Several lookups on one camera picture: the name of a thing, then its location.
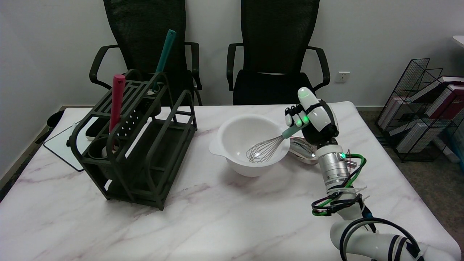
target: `whisk handle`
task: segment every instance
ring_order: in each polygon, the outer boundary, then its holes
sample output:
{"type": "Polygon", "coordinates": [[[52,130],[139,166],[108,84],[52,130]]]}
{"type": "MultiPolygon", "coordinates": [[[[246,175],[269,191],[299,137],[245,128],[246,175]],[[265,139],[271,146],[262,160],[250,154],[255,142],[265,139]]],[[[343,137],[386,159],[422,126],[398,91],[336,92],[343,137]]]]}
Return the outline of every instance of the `whisk handle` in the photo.
{"type": "Polygon", "coordinates": [[[301,130],[302,128],[306,127],[307,124],[303,124],[302,126],[300,127],[297,127],[296,125],[293,125],[292,127],[289,127],[288,129],[286,129],[284,132],[282,132],[282,137],[284,137],[284,139],[288,139],[290,138],[293,134],[297,133],[299,130],[301,130]]]}

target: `white wall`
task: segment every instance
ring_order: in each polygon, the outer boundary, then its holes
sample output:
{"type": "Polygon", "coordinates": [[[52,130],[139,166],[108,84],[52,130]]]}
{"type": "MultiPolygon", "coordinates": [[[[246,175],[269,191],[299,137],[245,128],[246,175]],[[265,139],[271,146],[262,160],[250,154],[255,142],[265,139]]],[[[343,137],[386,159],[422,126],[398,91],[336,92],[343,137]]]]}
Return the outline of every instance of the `white wall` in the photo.
{"type": "MultiPolygon", "coordinates": [[[[226,56],[230,43],[242,41],[240,0],[186,2],[186,40],[200,44],[204,103],[231,104],[226,56]]],[[[7,32],[1,36],[6,71],[1,80],[2,111],[14,105],[31,118],[21,120],[27,122],[21,127],[2,128],[2,139],[16,148],[8,151],[17,157],[56,105],[94,104],[106,92],[89,81],[88,73],[99,47],[116,42],[102,0],[1,0],[0,11],[7,32]],[[7,89],[13,92],[5,94],[7,89]],[[20,139],[19,129],[28,130],[22,136],[26,138],[20,139]]],[[[462,0],[322,0],[310,45],[325,50],[332,78],[337,71],[350,71],[351,78],[342,85],[331,83],[318,96],[329,102],[382,106],[414,58],[429,57],[432,66],[444,67],[446,74],[464,74],[459,71],[459,66],[464,68],[464,49],[451,40],[464,34],[463,12],[462,0]]],[[[242,61],[238,50],[235,72],[242,61]]],[[[99,78],[109,83],[114,73],[125,70],[119,51],[111,50],[99,78]]],[[[302,71],[314,85],[322,79],[313,53],[307,52],[302,71]]],[[[10,114],[2,116],[2,126],[13,118],[10,114]]],[[[2,153],[0,173],[14,157],[3,159],[2,153]]]]}
{"type": "Polygon", "coordinates": [[[43,129],[59,102],[42,57],[0,13],[0,178],[43,129]]]}

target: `chair armrest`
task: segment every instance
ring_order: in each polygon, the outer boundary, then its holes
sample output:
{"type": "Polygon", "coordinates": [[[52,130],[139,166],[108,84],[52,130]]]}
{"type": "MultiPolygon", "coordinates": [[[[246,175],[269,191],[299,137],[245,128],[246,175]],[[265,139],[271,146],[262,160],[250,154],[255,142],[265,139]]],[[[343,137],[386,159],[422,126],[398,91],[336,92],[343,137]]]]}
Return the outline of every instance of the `chair armrest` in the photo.
{"type": "Polygon", "coordinates": [[[317,53],[317,57],[319,58],[319,62],[321,63],[322,69],[322,83],[318,84],[316,87],[313,88],[314,91],[319,90],[320,88],[328,85],[330,83],[330,70],[329,64],[327,63],[327,58],[325,57],[324,50],[317,47],[308,46],[306,49],[314,50],[317,53]]]}
{"type": "Polygon", "coordinates": [[[100,64],[102,63],[103,57],[106,54],[106,51],[108,51],[108,49],[110,49],[110,48],[117,48],[117,47],[119,47],[119,46],[118,45],[112,45],[112,46],[103,46],[103,47],[101,47],[100,50],[98,50],[97,55],[93,59],[92,67],[90,68],[90,73],[89,73],[90,81],[92,83],[94,83],[94,84],[98,84],[100,86],[103,86],[108,90],[111,90],[111,86],[104,83],[104,82],[102,82],[102,81],[99,81],[97,79],[97,73],[98,73],[98,69],[100,68],[100,64]]]}
{"type": "Polygon", "coordinates": [[[233,64],[235,61],[235,50],[237,46],[243,46],[243,43],[229,44],[227,51],[227,81],[229,82],[229,91],[233,91],[233,64]]]}
{"type": "Polygon", "coordinates": [[[197,90],[201,91],[203,87],[201,86],[200,74],[198,72],[198,67],[200,63],[200,46],[198,43],[185,42],[185,45],[188,45],[192,49],[192,76],[197,84],[197,90]]]}

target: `carpet floor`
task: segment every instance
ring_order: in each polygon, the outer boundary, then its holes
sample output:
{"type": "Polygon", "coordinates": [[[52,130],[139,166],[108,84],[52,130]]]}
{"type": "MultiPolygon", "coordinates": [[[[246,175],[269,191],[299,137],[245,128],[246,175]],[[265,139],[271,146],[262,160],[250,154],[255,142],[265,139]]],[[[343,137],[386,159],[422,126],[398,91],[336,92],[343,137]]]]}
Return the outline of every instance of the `carpet floor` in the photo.
{"type": "MultiPolygon", "coordinates": [[[[375,136],[378,112],[360,111],[375,136]]],[[[441,225],[456,240],[464,261],[464,173],[443,154],[433,162],[402,163],[393,149],[384,147],[441,225]]]]}

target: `red utensil handle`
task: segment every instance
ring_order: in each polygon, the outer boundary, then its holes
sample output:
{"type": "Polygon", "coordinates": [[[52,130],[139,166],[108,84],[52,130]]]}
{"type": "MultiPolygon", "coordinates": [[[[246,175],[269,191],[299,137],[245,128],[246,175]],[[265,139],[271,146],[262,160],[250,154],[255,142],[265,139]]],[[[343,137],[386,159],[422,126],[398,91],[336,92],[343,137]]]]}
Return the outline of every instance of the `red utensil handle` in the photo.
{"type": "Polygon", "coordinates": [[[122,74],[116,74],[113,77],[113,89],[111,97],[111,118],[110,118],[110,132],[119,122],[121,117],[122,96],[124,94],[124,87],[126,86],[126,77],[122,74]]]}

